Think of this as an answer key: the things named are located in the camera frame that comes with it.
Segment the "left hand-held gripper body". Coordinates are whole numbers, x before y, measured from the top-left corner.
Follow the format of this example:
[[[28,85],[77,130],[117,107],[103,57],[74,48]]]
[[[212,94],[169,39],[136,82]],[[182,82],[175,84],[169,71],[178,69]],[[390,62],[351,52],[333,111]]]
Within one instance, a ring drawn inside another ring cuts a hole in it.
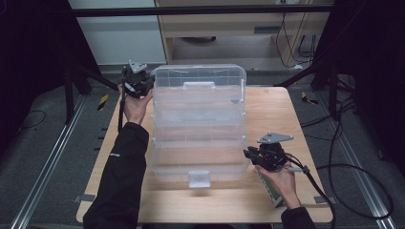
[[[133,98],[141,98],[141,90],[151,87],[145,83],[147,65],[132,60],[128,61],[128,68],[124,67],[121,71],[121,85],[125,95]]]

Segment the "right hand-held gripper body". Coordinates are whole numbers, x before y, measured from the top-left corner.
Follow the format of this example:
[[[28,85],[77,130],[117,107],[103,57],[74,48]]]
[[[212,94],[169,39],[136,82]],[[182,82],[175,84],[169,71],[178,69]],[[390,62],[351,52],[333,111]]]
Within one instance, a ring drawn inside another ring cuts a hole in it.
[[[267,132],[257,140],[259,148],[256,154],[257,157],[253,159],[253,164],[260,165],[269,172],[279,170],[288,161],[287,154],[281,143],[289,140],[293,140],[292,135]]]

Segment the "green white small box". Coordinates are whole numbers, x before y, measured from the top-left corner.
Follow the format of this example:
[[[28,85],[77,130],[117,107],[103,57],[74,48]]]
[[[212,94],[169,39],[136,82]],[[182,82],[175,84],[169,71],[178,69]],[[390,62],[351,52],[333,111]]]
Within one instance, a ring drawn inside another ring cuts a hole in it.
[[[255,172],[257,173],[258,178],[262,181],[273,206],[275,208],[281,207],[284,204],[284,200],[282,196],[274,189],[271,181],[267,178],[267,176],[263,175],[258,168],[255,168]]]

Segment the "clear plastic storage box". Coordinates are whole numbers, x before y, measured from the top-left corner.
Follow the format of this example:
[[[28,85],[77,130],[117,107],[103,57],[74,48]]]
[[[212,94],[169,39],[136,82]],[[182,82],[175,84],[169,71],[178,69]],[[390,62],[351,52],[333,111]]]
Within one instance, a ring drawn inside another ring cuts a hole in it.
[[[242,179],[248,167],[245,70],[235,64],[166,65],[152,75],[148,166],[156,177],[191,188]]]

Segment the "person's left hand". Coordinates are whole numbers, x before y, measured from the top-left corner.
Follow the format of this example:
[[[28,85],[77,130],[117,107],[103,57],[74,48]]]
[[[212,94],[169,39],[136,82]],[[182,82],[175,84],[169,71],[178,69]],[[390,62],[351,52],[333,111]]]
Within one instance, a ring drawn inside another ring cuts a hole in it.
[[[126,116],[128,122],[136,123],[140,125],[146,115],[146,108],[149,101],[153,98],[153,91],[142,98],[133,98],[124,94],[122,85],[119,84],[118,90],[121,93],[121,99],[123,100],[123,113]]]

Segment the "person's right hand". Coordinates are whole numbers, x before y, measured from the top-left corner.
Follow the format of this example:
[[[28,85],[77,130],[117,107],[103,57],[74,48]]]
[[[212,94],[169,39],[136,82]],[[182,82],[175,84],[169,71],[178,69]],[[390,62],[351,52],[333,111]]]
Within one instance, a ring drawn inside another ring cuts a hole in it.
[[[274,190],[283,198],[288,209],[301,206],[300,199],[296,194],[295,174],[291,172],[291,163],[287,162],[277,172],[270,172],[260,165],[256,165],[257,172],[269,180]]]

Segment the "yellow black striped tape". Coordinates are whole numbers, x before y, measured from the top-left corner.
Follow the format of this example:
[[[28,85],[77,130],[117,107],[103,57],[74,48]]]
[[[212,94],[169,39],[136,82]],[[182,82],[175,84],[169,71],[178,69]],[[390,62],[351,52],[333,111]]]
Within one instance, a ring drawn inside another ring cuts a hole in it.
[[[97,105],[97,110],[98,110],[98,111],[103,110],[103,108],[104,108],[104,106],[105,106],[105,104],[106,104],[106,102],[107,102],[107,100],[108,100],[108,97],[109,97],[108,94],[104,94],[104,95],[100,98],[100,101],[99,101],[99,103],[98,103],[98,105]]]
[[[318,105],[318,101],[316,99],[309,99],[305,92],[301,92],[301,100],[311,105]]]

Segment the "black metal stand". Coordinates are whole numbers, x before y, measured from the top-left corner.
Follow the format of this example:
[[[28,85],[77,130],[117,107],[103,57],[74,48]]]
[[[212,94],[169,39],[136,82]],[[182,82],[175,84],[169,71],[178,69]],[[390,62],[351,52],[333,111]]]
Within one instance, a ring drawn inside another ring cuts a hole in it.
[[[80,64],[68,64],[63,73],[66,101],[66,124],[71,122],[75,114],[73,86],[76,86],[81,94],[89,94],[92,91],[92,87],[87,81],[88,77],[112,90],[117,90],[117,83],[113,83],[104,78],[100,73],[89,70]]]
[[[287,88],[310,74],[314,74],[314,78],[312,79],[310,86],[315,91],[322,90],[326,85],[329,86],[329,112],[331,116],[337,120],[339,117],[337,112],[337,91],[339,88],[339,79],[337,66],[332,61],[315,61],[311,66],[300,71],[293,77],[281,83],[275,84],[275,87]]]

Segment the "white cabinet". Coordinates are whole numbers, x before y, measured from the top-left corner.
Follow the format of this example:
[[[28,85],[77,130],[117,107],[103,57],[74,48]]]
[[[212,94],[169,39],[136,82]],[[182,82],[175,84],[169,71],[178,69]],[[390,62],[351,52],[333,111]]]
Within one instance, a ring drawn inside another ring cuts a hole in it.
[[[74,10],[153,8],[154,0],[69,0]],[[166,62],[157,16],[77,19],[98,65]]]

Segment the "dark round object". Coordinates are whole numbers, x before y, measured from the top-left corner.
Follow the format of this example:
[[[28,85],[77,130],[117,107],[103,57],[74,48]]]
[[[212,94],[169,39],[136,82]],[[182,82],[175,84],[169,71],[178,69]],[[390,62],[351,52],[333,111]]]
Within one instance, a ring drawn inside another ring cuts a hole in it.
[[[210,42],[214,42],[217,40],[216,36],[209,36],[209,37],[182,37],[181,38],[184,42],[190,44],[206,44]]]

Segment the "black horizontal bar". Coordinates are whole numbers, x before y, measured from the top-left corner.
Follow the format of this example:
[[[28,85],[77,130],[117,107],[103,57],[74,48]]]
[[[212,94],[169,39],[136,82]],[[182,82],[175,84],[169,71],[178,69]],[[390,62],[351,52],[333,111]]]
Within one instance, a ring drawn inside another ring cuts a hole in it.
[[[335,5],[243,5],[243,6],[195,6],[163,8],[119,8],[68,10],[75,17],[102,16],[151,16],[151,15],[193,15],[193,14],[237,14],[237,13],[284,13],[284,12],[326,12]]]

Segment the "light wooden desk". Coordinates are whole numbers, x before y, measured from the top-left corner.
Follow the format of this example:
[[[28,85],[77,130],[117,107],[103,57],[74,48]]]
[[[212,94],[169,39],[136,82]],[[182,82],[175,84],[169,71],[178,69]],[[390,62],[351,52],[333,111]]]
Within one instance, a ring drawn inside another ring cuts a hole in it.
[[[322,5],[333,0],[155,0],[158,7]],[[326,12],[237,13],[161,15],[163,38],[270,35],[286,65],[298,60],[296,53],[305,36],[320,35],[327,23]]]

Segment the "black curtain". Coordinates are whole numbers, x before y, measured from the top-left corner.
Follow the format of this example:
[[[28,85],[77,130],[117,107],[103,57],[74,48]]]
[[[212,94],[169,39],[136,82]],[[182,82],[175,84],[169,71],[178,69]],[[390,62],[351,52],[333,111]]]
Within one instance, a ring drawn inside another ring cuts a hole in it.
[[[0,0],[0,154],[34,99],[64,84],[58,51],[32,11],[70,7],[69,0]]]
[[[355,79],[354,96],[379,147],[405,176],[405,0],[334,0],[318,46]]]

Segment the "metal floor rail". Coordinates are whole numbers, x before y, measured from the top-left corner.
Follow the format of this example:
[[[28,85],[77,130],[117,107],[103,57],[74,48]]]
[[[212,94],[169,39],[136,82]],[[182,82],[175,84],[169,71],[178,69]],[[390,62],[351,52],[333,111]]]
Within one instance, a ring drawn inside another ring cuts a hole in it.
[[[29,195],[24,201],[18,214],[13,219],[10,229],[26,229],[32,214],[35,211],[39,200],[42,198],[45,189],[48,186],[49,180],[56,168],[56,165],[62,156],[64,149],[75,129],[76,123],[79,120],[83,107],[88,99],[87,95],[80,95],[74,107],[72,119],[64,125],[61,134],[53,146],[50,155],[48,156],[40,174],[38,175]]]
[[[335,120],[330,112],[328,105],[328,97],[325,93],[316,94],[320,106],[323,108],[324,112],[328,117],[330,117],[329,124],[333,129],[333,136],[331,139],[330,149],[329,149],[329,159],[326,168],[328,169],[328,177],[330,182],[330,188],[333,192],[336,200],[345,207],[345,209],[354,215],[358,215],[364,219],[373,220],[376,222],[379,229],[397,229],[394,220],[392,219],[392,213],[394,212],[394,202],[391,199],[385,186],[379,182],[379,180],[370,174],[367,170],[363,168],[358,157],[354,154],[354,150],[349,143],[347,136],[344,134],[343,128],[341,127],[341,114],[342,112],[350,107],[353,102],[350,99],[343,100],[338,104],[337,112],[339,117]],[[338,143],[343,157],[346,159],[346,163],[332,164],[332,153],[335,143]],[[361,197],[365,200],[366,205],[370,210],[370,214],[361,213],[359,210],[355,210],[341,197],[335,193],[335,187],[331,177],[331,169],[337,168],[347,168],[351,171],[352,176],[357,184]]]

